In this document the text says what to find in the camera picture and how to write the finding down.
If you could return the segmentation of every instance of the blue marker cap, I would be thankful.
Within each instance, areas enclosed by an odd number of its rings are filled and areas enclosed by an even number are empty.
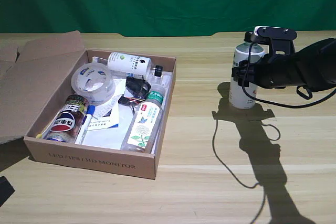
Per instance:
[[[89,105],[87,114],[93,115],[95,110],[96,110],[96,106]]]

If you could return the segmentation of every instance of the marker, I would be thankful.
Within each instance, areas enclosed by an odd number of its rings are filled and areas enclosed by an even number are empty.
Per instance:
[[[89,127],[89,124],[90,124],[90,121],[92,119],[92,116],[93,116],[93,113],[94,113],[95,109],[96,109],[95,106],[89,105],[88,112],[86,113],[86,116],[84,118],[82,126],[79,130],[79,133],[78,133],[78,136],[76,138],[75,144],[82,144],[83,143],[84,137],[86,135],[86,132],[88,131],[88,127]]]

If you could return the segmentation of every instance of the green label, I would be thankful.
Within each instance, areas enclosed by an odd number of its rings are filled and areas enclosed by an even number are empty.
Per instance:
[[[147,96],[147,99],[157,100],[160,104],[163,102],[163,96],[157,91],[151,91]]]

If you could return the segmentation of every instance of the green backdrop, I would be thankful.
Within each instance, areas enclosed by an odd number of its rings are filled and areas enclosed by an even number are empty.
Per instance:
[[[0,33],[199,36],[256,25],[336,30],[336,0],[0,0]]]

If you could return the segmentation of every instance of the open cardboard box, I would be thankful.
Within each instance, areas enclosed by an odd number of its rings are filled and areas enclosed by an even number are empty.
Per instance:
[[[13,46],[0,51],[6,69],[0,77],[0,143],[24,137],[35,161],[155,179],[176,76],[176,58],[151,58],[172,72],[166,108],[151,154],[75,145],[35,138],[73,93],[71,76],[92,57],[107,59],[111,51],[86,50],[78,31],[28,42],[17,61]]]

